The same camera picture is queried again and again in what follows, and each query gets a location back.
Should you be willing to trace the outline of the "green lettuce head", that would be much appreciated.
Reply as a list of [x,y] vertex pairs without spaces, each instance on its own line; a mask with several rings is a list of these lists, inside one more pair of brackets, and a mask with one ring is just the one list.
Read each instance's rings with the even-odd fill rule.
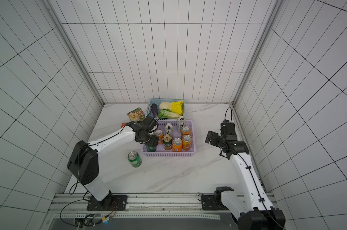
[[171,112],[169,110],[166,109],[159,109],[159,118],[160,119],[178,119],[178,117],[180,117],[180,114]]

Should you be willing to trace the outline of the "green snack packet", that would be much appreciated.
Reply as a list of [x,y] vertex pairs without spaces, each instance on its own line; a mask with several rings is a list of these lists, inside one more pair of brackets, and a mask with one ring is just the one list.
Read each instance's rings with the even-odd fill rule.
[[145,113],[140,107],[128,112],[127,116],[130,119],[130,121],[136,121],[136,122],[142,121],[146,118]]

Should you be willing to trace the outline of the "white monster can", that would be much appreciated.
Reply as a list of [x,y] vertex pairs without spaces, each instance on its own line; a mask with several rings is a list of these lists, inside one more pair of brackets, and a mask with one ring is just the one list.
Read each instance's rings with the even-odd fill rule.
[[165,134],[173,137],[173,125],[171,123],[165,125]]
[[185,118],[183,116],[178,117],[177,119],[177,129],[181,133],[182,127],[185,125]]

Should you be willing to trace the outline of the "yellow napa cabbage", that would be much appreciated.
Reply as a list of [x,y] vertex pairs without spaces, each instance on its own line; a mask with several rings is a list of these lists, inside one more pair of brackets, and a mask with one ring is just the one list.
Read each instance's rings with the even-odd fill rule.
[[177,102],[162,102],[160,103],[160,109],[169,110],[170,112],[183,115],[184,114],[184,101]]

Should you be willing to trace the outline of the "green soda can back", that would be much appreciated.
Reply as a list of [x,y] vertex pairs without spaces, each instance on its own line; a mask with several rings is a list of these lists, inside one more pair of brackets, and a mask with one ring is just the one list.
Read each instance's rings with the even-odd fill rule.
[[147,149],[148,152],[155,152],[156,149],[157,149],[156,146],[155,147],[151,147],[151,146],[148,146],[148,145],[145,145],[145,146],[146,146],[146,149]]

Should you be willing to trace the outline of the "white Monster can back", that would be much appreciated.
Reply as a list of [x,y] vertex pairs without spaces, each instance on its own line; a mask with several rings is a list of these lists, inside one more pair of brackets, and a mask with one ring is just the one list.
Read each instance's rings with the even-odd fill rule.
[[177,119],[177,129],[181,133],[182,127],[185,125],[185,118],[183,116],[178,117]]

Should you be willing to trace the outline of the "green can gold lid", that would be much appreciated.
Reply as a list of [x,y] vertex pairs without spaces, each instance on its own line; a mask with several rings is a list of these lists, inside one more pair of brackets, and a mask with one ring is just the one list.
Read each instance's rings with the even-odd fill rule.
[[169,134],[166,134],[162,138],[163,147],[165,150],[171,150],[172,149],[172,137]]

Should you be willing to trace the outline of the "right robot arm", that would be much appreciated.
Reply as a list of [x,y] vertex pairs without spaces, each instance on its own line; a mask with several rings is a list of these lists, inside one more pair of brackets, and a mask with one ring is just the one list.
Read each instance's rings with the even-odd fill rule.
[[230,188],[218,188],[219,205],[227,208],[239,230],[284,230],[285,215],[267,197],[255,172],[246,143],[233,135],[219,135],[209,131],[205,140],[220,148],[220,156],[227,158],[240,180],[244,200]]

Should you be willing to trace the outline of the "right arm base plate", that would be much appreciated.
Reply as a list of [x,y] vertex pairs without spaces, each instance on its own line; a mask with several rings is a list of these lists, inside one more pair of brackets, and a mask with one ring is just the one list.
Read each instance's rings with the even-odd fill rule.
[[220,208],[218,207],[216,203],[215,195],[199,194],[198,199],[202,204],[202,210],[204,211],[220,210]]

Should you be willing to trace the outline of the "orange can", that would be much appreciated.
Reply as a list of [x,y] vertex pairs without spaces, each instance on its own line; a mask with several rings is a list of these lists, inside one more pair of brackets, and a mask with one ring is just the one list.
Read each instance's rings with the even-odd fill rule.
[[192,147],[192,137],[190,135],[184,135],[182,137],[182,150],[183,151],[189,151]]
[[154,135],[156,137],[158,137],[158,144],[159,145],[162,145],[163,144],[163,136],[164,136],[164,132],[161,130],[161,129],[157,129],[155,132],[154,132]]
[[183,146],[183,143],[182,143],[182,140],[180,138],[175,138],[172,141],[172,151],[174,151],[174,152],[181,152],[182,151],[182,146]]
[[181,136],[183,137],[183,136],[185,136],[185,135],[191,135],[191,133],[192,133],[192,130],[191,130],[191,128],[189,127],[189,126],[187,126],[187,125],[184,125],[182,128],[181,128]]

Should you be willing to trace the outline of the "green soda can front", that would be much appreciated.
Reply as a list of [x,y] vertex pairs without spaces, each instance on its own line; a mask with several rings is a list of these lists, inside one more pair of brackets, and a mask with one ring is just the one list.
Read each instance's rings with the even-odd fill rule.
[[130,162],[130,164],[134,168],[140,167],[141,164],[142,164],[142,160],[141,160],[139,154],[136,151],[130,152],[128,154],[127,158],[128,158],[128,161]]

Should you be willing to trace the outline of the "purple eggplant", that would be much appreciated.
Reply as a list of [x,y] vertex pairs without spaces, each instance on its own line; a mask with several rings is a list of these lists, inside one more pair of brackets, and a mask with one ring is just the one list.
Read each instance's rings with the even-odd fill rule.
[[158,107],[156,104],[151,105],[151,114],[154,116],[154,118],[159,118]]

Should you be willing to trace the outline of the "green soda can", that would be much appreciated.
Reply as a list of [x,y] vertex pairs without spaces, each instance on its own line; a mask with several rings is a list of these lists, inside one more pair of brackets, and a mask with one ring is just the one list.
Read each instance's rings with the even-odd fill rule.
[[127,158],[128,158],[128,161],[130,162],[130,164],[134,168],[140,167],[141,164],[142,164],[142,160],[141,160],[139,154],[136,151],[130,152],[128,154]]
[[145,145],[145,146],[146,146],[146,149],[147,149],[148,152],[155,152],[156,149],[157,149],[156,146],[155,147],[151,147],[151,146],[148,146],[148,145]]

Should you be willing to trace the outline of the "purple plastic basket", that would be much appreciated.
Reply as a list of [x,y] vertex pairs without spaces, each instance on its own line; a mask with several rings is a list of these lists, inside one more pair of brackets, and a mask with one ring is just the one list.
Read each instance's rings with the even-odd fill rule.
[[[157,120],[158,129],[165,131],[166,124],[170,123],[173,125],[173,138],[180,138],[181,132],[178,131],[177,120],[174,119],[163,119]],[[187,125],[191,129],[190,136],[192,137],[192,146],[189,150],[182,150],[181,152],[176,152],[173,149],[166,150],[164,149],[164,145],[158,145],[156,151],[150,152],[144,145],[141,148],[141,153],[143,153],[146,157],[191,157],[196,153],[196,142],[195,142],[195,130],[194,130],[194,122],[193,120],[187,119],[185,121],[185,125]]]

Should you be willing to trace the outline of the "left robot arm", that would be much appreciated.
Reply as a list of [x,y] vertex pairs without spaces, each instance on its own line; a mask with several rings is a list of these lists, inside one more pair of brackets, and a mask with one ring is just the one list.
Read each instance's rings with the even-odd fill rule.
[[99,175],[99,162],[115,149],[133,141],[156,147],[158,137],[153,132],[157,128],[158,122],[152,117],[146,117],[143,121],[130,121],[121,129],[90,143],[79,141],[73,149],[67,169],[93,198],[102,203],[112,193]]

